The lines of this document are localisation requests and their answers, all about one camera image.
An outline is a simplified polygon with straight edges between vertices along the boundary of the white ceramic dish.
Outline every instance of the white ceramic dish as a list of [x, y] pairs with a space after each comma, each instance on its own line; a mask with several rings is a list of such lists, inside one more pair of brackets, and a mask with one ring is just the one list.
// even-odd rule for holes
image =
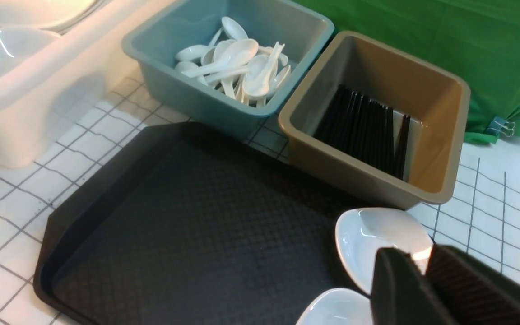
[[0, 28], [0, 77], [60, 37], [31, 27]]
[[376, 251], [396, 247], [411, 254], [422, 274], [433, 242], [425, 228], [402, 210], [363, 208], [344, 212], [336, 222], [336, 248], [348, 275], [370, 294]]
[[370, 301], [345, 288], [318, 296], [298, 319], [297, 325], [372, 325]]
[[0, 0], [0, 27], [51, 29], [78, 18], [95, 0]]

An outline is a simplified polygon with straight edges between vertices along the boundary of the white plastic spoon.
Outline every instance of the white plastic spoon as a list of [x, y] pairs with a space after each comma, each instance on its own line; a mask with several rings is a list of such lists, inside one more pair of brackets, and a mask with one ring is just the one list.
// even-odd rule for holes
[[[222, 41], [218, 43], [218, 46], [216, 46], [216, 49], [214, 51], [214, 57], [213, 61], [218, 61], [219, 58], [222, 56], [222, 54], [226, 51], [226, 49], [233, 44], [235, 41], [233, 39], [230, 39], [228, 41]], [[224, 94], [226, 96], [236, 99], [236, 94], [234, 93], [234, 75], [231, 74], [230, 76], [227, 76], [220, 80], [222, 83], [222, 88], [224, 89]]]
[[189, 78], [214, 74], [223, 70], [229, 70], [247, 64], [258, 53], [258, 42], [254, 39], [243, 39], [237, 41], [224, 51], [218, 61], [200, 66], [197, 69], [184, 71], [183, 74]]
[[[208, 83], [208, 84], [213, 84], [215, 82], [218, 82], [219, 80], [225, 80], [227, 78], [230, 78], [230, 80], [232, 80], [231, 77], [238, 76], [240, 74], [245, 74], [246, 72], [248, 72], [248, 70], [249, 70], [249, 68], [247, 65], [239, 66], [235, 69], [218, 72], [217, 74], [210, 74], [209, 76], [205, 76], [204, 80], [206, 80], [206, 83]], [[227, 87], [225, 87], [224, 84], [222, 83], [222, 88], [224, 89], [225, 94], [226, 94], [227, 88], [231, 88], [232, 93], [234, 93], [234, 88], [233, 88], [232, 84], [229, 84], [229, 85], [227, 85]]]
[[[194, 62], [180, 61], [180, 62], [178, 62], [178, 64], [176, 64], [176, 67], [174, 69], [177, 70], [178, 72], [184, 73], [185, 71], [194, 70], [197, 68], [198, 68], [198, 65]], [[206, 86], [208, 86], [208, 83], [204, 79], [204, 76], [198, 76], [196, 78], [196, 80], [198, 80], [198, 82], [200, 82], [201, 84], [205, 84]]]
[[221, 41], [220, 43], [218, 43], [214, 50], [214, 56], [212, 57], [212, 61], [218, 61], [218, 59], [220, 58], [220, 56], [222, 56], [226, 49], [235, 42], [236, 41], [234, 41], [233, 39], [228, 39], [226, 41]]
[[202, 55], [206, 54], [208, 46], [205, 45], [192, 45], [186, 47], [182, 51], [176, 53], [177, 61], [194, 61], [200, 59]]
[[266, 62], [266, 66], [264, 66], [262, 71], [255, 77], [249, 74], [244, 77], [242, 90], [244, 90], [248, 98], [258, 100], [268, 94], [268, 91], [270, 90], [270, 76], [274, 69], [274, 65], [277, 64], [276, 60], [282, 52], [282, 49], [283, 45], [276, 42], [276, 45], [274, 45], [274, 51], [270, 54], [268, 62]]
[[[264, 46], [258, 46], [258, 53], [270, 55], [272, 54], [272, 51], [274, 49], [272, 47], [264, 47]], [[280, 63], [282, 66], [285, 66], [288, 64], [288, 56], [286, 54], [280, 53], [280, 56], [278, 56], [278, 59], [280, 60]]]
[[238, 83], [236, 85], [236, 100], [243, 103], [244, 105], [249, 105], [250, 100], [246, 95], [244, 94], [244, 91], [242, 90], [242, 80], [244, 79], [244, 75], [240, 75], [240, 78], [238, 79]]
[[220, 27], [214, 37], [210, 40], [210, 43], [208, 44], [208, 47], [212, 47], [216, 45], [216, 42], [218, 42], [218, 39], [220, 38], [220, 35], [222, 35], [223, 28]]
[[270, 81], [268, 82], [268, 85], [270, 86], [270, 90], [268, 91], [268, 94], [266, 95], [266, 99], [270, 100], [272, 97], [274, 97], [274, 94], [276, 94], [276, 91], [282, 84], [286, 81], [288, 76], [290, 76], [290, 73], [292, 71], [291, 66], [287, 65], [276, 76], [273, 78], [270, 78]]
[[228, 16], [222, 17], [222, 27], [226, 35], [231, 39], [240, 41], [248, 38], [248, 34], [244, 31], [244, 28]]
[[215, 52], [215, 47], [211, 47], [208, 49], [208, 51], [202, 55], [202, 57], [200, 58], [200, 65], [204, 66], [204, 65], [207, 65], [207, 64], [210, 64], [211, 62], [214, 62], [214, 52]]

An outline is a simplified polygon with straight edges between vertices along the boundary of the blue plastic bin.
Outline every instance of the blue plastic bin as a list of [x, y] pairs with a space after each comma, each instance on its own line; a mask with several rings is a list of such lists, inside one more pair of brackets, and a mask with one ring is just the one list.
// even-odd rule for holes
[[[229, 16], [262, 46], [285, 43], [293, 68], [265, 107], [249, 107], [174, 70], [175, 54], [207, 45]], [[126, 35], [122, 47], [138, 60], [150, 95], [240, 139], [277, 113], [334, 31], [332, 21], [288, 0], [178, 0]]]

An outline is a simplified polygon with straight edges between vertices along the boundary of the textured tray surface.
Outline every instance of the textured tray surface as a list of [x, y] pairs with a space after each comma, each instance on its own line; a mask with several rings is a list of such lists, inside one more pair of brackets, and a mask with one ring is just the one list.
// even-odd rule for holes
[[320, 293], [353, 288], [333, 235], [336, 217], [359, 202], [244, 144], [213, 140], [208, 128], [184, 127], [206, 136], [184, 132], [113, 202], [53, 275], [58, 300], [110, 325], [293, 324]]

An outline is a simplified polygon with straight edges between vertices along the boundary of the white plastic basket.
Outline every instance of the white plastic basket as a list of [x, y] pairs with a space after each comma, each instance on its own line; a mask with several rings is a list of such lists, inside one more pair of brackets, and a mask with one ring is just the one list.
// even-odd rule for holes
[[135, 67], [121, 39], [176, 0], [112, 0], [0, 78], [0, 164], [30, 164]]

